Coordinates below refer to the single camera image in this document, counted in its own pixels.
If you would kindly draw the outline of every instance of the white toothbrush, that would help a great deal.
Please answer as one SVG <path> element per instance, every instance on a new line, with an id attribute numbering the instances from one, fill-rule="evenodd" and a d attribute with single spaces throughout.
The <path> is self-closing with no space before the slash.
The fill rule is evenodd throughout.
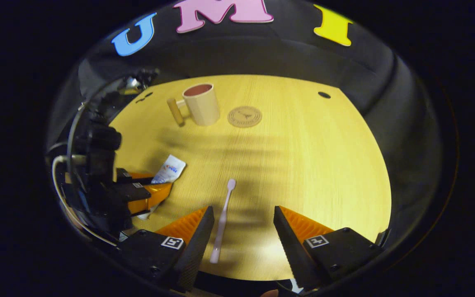
<path id="1" fill-rule="evenodd" d="M 226 208 L 228 207 L 228 199 L 230 198 L 230 193 L 236 187 L 236 180 L 230 179 L 228 181 L 228 194 L 226 194 L 226 201 L 225 206 L 223 207 L 223 212 L 221 212 L 221 216 L 219 217 L 219 224 L 217 225 L 217 235 L 215 236 L 215 243 L 214 249 L 210 256 L 210 263 L 217 263 L 219 262 L 219 253 L 221 252 L 221 241 L 223 241 L 223 232 L 225 231 L 226 225 Z"/>

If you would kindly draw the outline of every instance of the wooden mug handle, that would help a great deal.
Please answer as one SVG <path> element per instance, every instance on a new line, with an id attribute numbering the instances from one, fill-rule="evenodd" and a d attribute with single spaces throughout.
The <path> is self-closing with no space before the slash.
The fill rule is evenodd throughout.
<path id="1" fill-rule="evenodd" d="M 177 122 L 177 124 L 182 127 L 184 125 L 184 119 L 183 115 L 181 115 L 181 111 L 179 110 L 179 106 L 177 105 L 177 101 L 175 101 L 173 98 L 170 98 L 167 102 L 175 122 Z"/>

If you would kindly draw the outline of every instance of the round coaster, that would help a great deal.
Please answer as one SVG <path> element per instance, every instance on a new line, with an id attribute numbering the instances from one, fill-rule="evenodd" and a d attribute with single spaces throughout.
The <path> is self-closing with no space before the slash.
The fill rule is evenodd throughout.
<path id="1" fill-rule="evenodd" d="M 261 118 L 261 111 L 252 106 L 236 107 L 228 113 L 228 122 L 239 128 L 256 126 Z"/>

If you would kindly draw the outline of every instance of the mug handle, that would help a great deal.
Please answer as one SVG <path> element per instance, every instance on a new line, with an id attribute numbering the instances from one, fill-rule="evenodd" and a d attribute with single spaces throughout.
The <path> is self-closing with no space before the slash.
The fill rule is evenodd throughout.
<path id="1" fill-rule="evenodd" d="M 170 107 L 170 111 L 172 112 L 173 118 L 175 119 L 175 122 L 182 127 L 184 126 L 184 118 L 183 115 L 181 115 L 181 111 L 179 110 L 179 107 L 185 105 L 185 101 L 181 100 L 179 102 L 175 101 L 175 99 L 170 98 L 168 99 L 168 107 Z"/>

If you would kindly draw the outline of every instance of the pink letter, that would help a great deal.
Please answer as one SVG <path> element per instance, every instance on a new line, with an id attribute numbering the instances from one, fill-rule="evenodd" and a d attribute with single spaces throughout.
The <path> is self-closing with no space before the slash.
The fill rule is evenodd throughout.
<path id="1" fill-rule="evenodd" d="M 186 33 L 201 28 L 204 21 L 198 19 L 198 13 L 219 24 L 232 5 L 235 7 L 235 13 L 230 15 L 232 22 L 269 23 L 274 19 L 267 13 L 263 0 L 184 0 L 174 6 L 181 9 L 181 26 L 177 32 Z"/>

